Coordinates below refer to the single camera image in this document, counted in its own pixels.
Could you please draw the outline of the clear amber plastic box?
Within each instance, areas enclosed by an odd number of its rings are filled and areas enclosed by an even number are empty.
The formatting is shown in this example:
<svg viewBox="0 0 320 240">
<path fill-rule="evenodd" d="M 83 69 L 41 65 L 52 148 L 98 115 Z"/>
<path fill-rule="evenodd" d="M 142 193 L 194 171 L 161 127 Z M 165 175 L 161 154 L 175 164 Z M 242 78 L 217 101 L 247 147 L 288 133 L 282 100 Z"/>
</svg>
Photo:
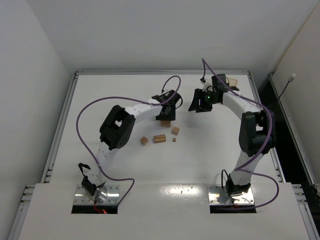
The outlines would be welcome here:
<svg viewBox="0 0 320 240">
<path fill-rule="evenodd" d="M 226 80 L 230 87 L 236 87 L 238 85 L 238 80 L 235 78 L 226 77 Z"/>
</svg>

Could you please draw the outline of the dark striped wood block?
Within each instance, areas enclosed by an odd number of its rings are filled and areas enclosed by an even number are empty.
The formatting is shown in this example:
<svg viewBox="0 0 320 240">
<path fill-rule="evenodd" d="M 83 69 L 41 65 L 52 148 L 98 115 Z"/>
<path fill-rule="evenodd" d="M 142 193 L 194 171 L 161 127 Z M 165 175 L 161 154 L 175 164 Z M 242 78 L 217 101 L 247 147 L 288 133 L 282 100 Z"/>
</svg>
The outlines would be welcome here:
<svg viewBox="0 0 320 240">
<path fill-rule="evenodd" d="M 153 137 L 153 142 L 155 144 L 158 144 L 158 143 L 165 143 L 166 142 L 166 135 L 165 134 L 161 134 L 161 135 L 155 135 Z"/>
</svg>

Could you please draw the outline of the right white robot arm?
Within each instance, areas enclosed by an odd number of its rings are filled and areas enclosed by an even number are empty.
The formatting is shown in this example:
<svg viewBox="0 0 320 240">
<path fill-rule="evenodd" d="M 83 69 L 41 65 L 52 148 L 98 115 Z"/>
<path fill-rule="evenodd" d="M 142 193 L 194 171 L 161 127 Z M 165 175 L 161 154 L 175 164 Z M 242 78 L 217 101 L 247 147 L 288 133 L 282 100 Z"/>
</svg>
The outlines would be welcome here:
<svg viewBox="0 0 320 240">
<path fill-rule="evenodd" d="M 234 170 L 227 177 L 224 190 L 228 196 L 244 194 L 251 186 L 258 162 L 276 145 L 275 116 L 244 99 L 239 89 L 229 84 L 225 74 L 210 79 L 202 77 L 200 82 L 202 88 L 195 89 L 188 108 L 190 112 L 210 112 L 214 104 L 222 104 L 240 119 L 238 142 L 241 152 Z"/>
</svg>

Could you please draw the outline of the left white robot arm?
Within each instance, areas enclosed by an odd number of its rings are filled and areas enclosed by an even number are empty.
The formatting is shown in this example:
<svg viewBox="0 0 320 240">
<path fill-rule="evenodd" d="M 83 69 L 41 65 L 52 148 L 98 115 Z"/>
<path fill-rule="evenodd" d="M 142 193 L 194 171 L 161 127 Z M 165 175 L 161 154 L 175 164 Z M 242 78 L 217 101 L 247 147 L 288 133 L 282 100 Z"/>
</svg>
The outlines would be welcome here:
<svg viewBox="0 0 320 240">
<path fill-rule="evenodd" d="M 117 104 L 112 107 L 99 128 L 100 146 L 98 153 L 94 154 L 81 137 L 79 130 L 80 117 L 94 103 L 113 99 L 136 102 L 136 105 L 122 107 Z M 182 104 L 183 98 L 177 91 L 167 90 L 160 95 L 152 96 L 146 101 L 122 96 L 110 96 L 99 98 L 86 105 L 78 114 L 75 127 L 79 140 L 96 163 L 96 170 L 93 170 L 87 164 L 78 164 L 81 171 L 86 168 L 92 172 L 91 175 L 82 172 L 81 185 L 89 196 L 96 196 L 98 189 L 105 185 L 106 179 L 115 182 L 132 181 L 134 184 L 134 178 L 112 178 L 107 175 L 107 171 L 104 168 L 112 163 L 118 150 L 128 143 L 135 124 L 151 117 L 155 117 L 157 121 L 174 121 L 176 119 L 176 109 L 181 107 Z"/>
</svg>

